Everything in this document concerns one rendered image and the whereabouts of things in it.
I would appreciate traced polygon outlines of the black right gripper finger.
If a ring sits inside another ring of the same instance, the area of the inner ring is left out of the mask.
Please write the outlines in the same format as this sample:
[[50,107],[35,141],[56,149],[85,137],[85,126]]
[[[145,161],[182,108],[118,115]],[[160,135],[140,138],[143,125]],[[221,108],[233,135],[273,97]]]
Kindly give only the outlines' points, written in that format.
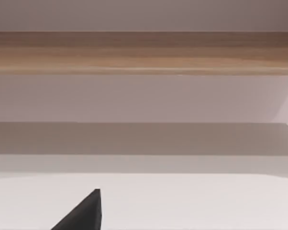
[[100,189],[92,191],[51,230],[101,230]]

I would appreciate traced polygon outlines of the wooden shelf board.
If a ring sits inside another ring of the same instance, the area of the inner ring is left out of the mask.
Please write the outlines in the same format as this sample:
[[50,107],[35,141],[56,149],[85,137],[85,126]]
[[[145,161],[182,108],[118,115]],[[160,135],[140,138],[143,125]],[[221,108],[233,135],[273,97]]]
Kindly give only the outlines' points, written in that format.
[[0,32],[0,74],[288,76],[288,32]]

